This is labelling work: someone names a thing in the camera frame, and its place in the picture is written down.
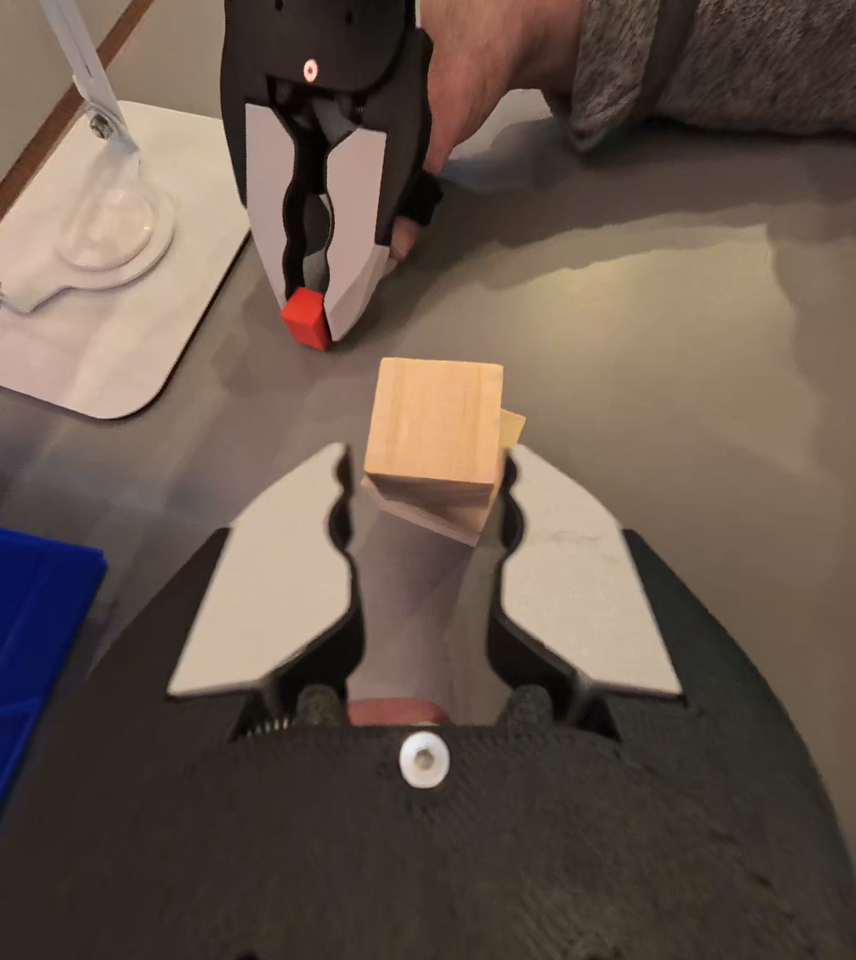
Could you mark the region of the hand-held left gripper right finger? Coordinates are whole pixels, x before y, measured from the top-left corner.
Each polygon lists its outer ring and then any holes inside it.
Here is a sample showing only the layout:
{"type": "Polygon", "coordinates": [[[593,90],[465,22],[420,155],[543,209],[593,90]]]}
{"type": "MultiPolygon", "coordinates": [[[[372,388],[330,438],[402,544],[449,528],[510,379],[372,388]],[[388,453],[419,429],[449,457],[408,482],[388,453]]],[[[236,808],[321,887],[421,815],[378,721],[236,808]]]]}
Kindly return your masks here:
{"type": "Polygon", "coordinates": [[[624,530],[578,482],[525,445],[506,457],[504,556],[487,655],[513,690],[546,690],[555,716],[603,695],[678,702],[681,680],[624,530]]]}

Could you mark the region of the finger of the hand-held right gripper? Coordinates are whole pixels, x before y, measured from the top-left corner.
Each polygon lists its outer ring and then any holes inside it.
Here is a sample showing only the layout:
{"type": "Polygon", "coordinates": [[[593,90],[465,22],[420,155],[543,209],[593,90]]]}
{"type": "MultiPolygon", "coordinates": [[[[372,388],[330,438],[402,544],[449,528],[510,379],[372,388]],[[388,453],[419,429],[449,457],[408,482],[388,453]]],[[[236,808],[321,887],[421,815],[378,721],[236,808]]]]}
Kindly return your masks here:
{"type": "Polygon", "coordinates": [[[336,343],[362,317],[385,274],[389,248],[377,240],[385,148],[383,132],[359,127],[327,156],[323,309],[336,343]]]}
{"type": "Polygon", "coordinates": [[[304,285],[309,191],[298,134],[270,106],[245,106],[246,210],[279,310],[304,285]]]}

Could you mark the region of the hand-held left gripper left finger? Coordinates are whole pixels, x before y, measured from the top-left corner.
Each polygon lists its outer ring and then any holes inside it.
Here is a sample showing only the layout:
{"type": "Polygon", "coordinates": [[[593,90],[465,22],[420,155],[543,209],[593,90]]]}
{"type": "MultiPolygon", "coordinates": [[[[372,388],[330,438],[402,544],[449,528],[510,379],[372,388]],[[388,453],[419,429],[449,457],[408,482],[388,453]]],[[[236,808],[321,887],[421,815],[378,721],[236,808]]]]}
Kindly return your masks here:
{"type": "Polygon", "coordinates": [[[176,700],[256,691],[291,714],[306,687],[344,700],[364,652],[350,448],[327,444],[231,522],[173,668],[176,700]]]}

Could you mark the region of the red wooden cube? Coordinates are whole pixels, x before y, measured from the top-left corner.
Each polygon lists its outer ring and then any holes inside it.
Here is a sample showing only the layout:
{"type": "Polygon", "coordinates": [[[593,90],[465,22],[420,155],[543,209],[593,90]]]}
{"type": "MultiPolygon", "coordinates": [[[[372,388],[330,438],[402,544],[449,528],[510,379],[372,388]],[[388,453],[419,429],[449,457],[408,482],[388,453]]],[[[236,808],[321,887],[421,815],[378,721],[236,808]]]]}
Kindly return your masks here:
{"type": "Polygon", "coordinates": [[[331,342],[322,293],[297,288],[282,308],[281,320],[291,337],[302,346],[325,352],[331,342]]]}

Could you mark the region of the natural wooden cube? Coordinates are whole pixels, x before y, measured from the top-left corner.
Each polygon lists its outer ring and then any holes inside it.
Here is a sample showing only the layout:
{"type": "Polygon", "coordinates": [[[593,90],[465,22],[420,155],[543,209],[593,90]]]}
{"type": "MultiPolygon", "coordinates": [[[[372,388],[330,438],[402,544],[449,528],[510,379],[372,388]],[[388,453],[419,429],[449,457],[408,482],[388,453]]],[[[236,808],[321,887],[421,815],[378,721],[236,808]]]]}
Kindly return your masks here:
{"type": "Polygon", "coordinates": [[[383,496],[479,507],[501,476],[502,365],[386,357],[363,468],[383,496]]]}
{"type": "Polygon", "coordinates": [[[478,544],[484,527],[494,508],[500,492],[506,465],[507,451],[520,439],[527,418],[522,414],[507,410],[501,411],[498,467],[500,479],[484,505],[441,504],[421,506],[403,499],[387,497],[374,481],[364,475],[361,487],[367,490],[378,508],[400,520],[442,535],[463,545],[474,547],[478,544]]]}

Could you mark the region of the person's right forearm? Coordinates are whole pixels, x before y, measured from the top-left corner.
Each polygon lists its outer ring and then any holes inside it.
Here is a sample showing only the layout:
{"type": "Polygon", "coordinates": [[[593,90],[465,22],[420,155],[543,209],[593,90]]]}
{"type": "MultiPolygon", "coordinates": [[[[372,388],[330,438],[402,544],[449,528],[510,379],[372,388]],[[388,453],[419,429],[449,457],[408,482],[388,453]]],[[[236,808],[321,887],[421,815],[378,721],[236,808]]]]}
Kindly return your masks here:
{"type": "Polygon", "coordinates": [[[856,1],[582,3],[579,150],[658,118],[728,133],[856,136],[856,1]]]}

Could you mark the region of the person's right hand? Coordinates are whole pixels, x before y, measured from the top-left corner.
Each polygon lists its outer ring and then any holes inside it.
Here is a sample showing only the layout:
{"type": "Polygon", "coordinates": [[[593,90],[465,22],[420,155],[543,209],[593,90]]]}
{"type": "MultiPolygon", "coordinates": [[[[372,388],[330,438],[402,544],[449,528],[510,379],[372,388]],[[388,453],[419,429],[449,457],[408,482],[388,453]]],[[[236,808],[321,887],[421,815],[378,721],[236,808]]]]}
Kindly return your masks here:
{"type": "Polygon", "coordinates": [[[511,90],[566,98],[582,35],[580,1],[423,1],[420,24],[434,51],[427,78],[432,113],[424,170],[439,177],[511,90]]]}

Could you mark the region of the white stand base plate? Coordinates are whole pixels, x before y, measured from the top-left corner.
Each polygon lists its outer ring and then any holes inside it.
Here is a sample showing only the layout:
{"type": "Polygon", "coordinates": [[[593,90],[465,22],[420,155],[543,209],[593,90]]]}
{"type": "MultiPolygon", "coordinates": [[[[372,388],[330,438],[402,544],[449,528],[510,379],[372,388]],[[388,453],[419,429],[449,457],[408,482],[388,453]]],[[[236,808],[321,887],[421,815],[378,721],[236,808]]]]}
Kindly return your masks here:
{"type": "Polygon", "coordinates": [[[110,154],[85,118],[0,223],[0,387],[104,421],[162,390],[248,234],[220,120],[121,109],[146,188],[170,204],[131,261],[76,270],[56,246],[85,176],[110,154]]]}

